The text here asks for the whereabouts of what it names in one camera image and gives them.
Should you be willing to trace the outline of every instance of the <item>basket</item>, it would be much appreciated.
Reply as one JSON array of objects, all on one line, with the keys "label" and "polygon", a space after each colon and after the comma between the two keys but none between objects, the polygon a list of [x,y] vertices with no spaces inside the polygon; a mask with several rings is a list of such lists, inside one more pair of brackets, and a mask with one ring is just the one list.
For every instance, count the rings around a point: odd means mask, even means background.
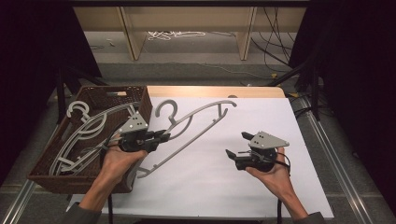
[{"label": "basket", "polygon": [[[77,95],[77,101],[85,102],[89,108],[89,116],[95,116],[116,105],[140,103],[135,107],[147,123],[149,123],[152,104],[147,87],[82,87]],[[36,163],[28,179],[52,193],[85,194],[91,187],[93,180],[100,172],[100,158],[97,157],[77,175],[50,175],[50,167],[58,155],[65,141],[78,129],[83,122],[80,111],[71,113],[71,118],[64,117],[56,134],[53,136],[44,152]],[[130,116],[127,110],[121,110],[107,116],[104,129],[94,138],[77,141],[67,159],[76,161],[81,150],[94,147],[105,140],[120,123]],[[113,193],[127,193],[132,186],[127,186],[126,177],[113,189]]]}]

